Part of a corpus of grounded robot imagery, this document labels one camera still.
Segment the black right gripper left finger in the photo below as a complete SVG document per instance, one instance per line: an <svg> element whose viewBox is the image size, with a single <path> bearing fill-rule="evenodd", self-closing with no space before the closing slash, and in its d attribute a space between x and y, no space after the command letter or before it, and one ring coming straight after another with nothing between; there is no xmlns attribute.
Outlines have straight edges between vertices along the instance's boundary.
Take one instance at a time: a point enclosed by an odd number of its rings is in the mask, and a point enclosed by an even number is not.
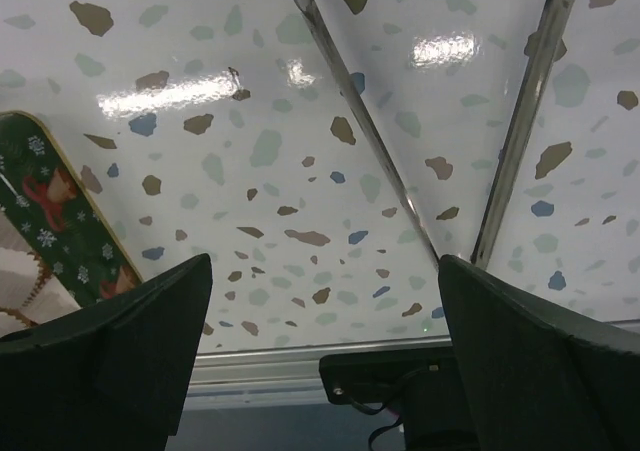
<svg viewBox="0 0 640 451"><path fill-rule="evenodd" d="M211 260L200 254L2 337L2 449L164 449L178 431L211 290Z"/></svg>

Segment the steel tongs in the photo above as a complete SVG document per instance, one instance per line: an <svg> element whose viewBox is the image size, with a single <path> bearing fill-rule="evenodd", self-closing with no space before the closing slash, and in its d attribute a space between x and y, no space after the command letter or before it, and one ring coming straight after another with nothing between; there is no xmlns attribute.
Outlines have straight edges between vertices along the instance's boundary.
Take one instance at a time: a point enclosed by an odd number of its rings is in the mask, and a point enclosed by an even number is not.
<svg viewBox="0 0 640 451"><path fill-rule="evenodd" d="M293 0L293 2L299 9L339 91L369 142L401 206L408 215L423 248L433 266L438 267L441 256L428 234L426 221L420 216L409 189L403 182L366 104L356 91L353 80L316 1ZM488 201L471 253L471 263L483 270L488 267L496 245L574 2L575 0L545 0L537 30L534 33L536 39L530 48L529 61L519 88L497 170L491 183Z"/></svg>

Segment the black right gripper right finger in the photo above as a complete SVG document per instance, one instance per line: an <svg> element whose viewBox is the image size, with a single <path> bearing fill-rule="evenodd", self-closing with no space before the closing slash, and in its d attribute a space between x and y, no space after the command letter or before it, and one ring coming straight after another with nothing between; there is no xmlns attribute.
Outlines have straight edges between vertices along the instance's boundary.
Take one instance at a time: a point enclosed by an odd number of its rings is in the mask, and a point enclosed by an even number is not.
<svg viewBox="0 0 640 451"><path fill-rule="evenodd" d="M482 449L638 449L638 333L453 255L441 258L438 283Z"/></svg>

